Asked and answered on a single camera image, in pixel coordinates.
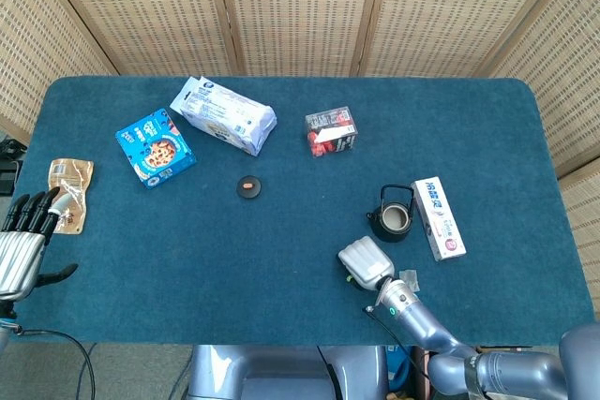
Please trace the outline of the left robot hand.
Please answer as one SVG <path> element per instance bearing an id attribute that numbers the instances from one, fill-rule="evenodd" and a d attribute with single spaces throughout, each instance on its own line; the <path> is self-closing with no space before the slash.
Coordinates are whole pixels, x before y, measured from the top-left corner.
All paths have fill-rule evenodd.
<path id="1" fill-rule="evenodd" d="M 1 326 L 14 328 L 14 304 L 33 289 L 60 283 L 78 268 L 76 263 L 59 272 L 42 274 L 46 247 L 72 196 L 54 187 L 35 195 L 25 194 L 12 202 L 1 227 Z"/>

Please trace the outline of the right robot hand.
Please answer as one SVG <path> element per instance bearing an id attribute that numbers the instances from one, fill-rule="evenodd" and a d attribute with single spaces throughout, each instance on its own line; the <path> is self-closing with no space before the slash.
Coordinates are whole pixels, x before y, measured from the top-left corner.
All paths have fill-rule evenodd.
<path id="1" fill-rule="evenodd" d="M 394 263 L 369 236 L 347 245 L 337 257 L 362 289 L 378 290 L 385 279 L 394 277 Z"/>

